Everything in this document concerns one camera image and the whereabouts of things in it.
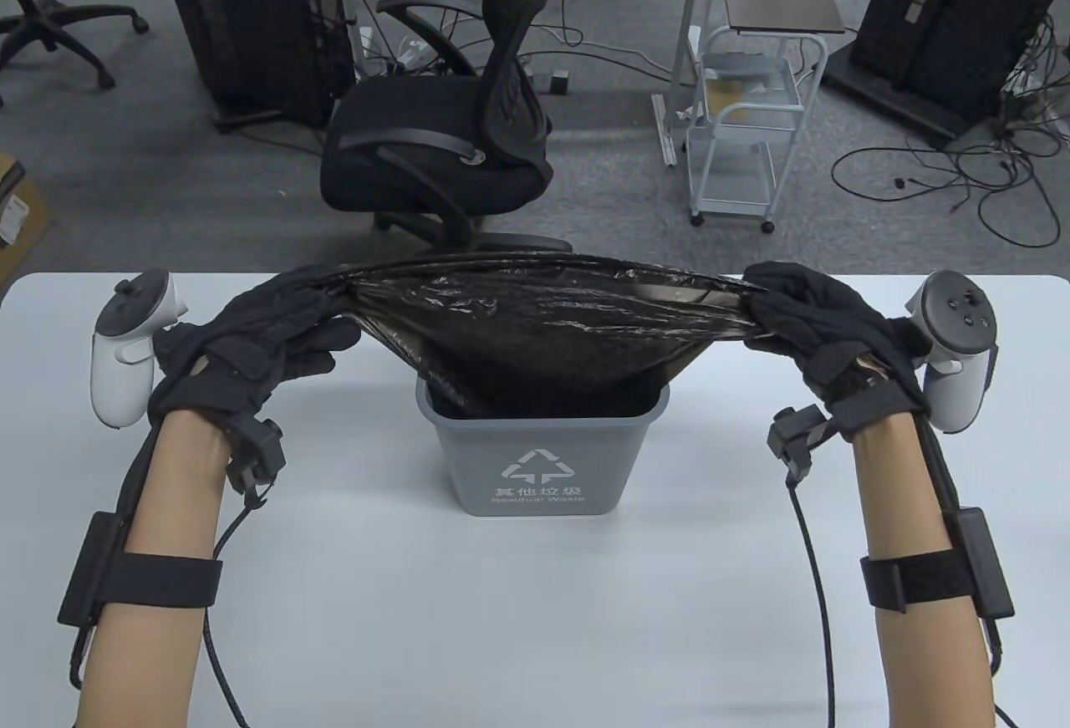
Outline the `person's right hand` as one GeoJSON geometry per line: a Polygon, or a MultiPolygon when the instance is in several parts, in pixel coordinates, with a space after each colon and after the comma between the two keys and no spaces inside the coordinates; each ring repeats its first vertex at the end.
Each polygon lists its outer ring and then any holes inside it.
{"type": "Polygon", "coordinates": [[[767,334],[746,346],[794,361],[845,439],[898,414],[929,418],[914,362],[932,343],[920,327],[800,263],[753,263],[742,280],[756,286],[749,308],[767,334]]]}

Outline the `person's left hand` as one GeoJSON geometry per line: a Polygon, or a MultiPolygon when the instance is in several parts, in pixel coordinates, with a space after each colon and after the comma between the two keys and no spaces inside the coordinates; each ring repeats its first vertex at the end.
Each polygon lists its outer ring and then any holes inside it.
{"type": "Polygon", "coordinates": [[[362,329],[322,288],[325,271],[287,271],[236,295],[209,323],[157,332],[163,380],[150,396],[150,423],[189,410],[221,429],[256,415],[284,381],[335,369],[335,354],[355,346],[362,329]]]}

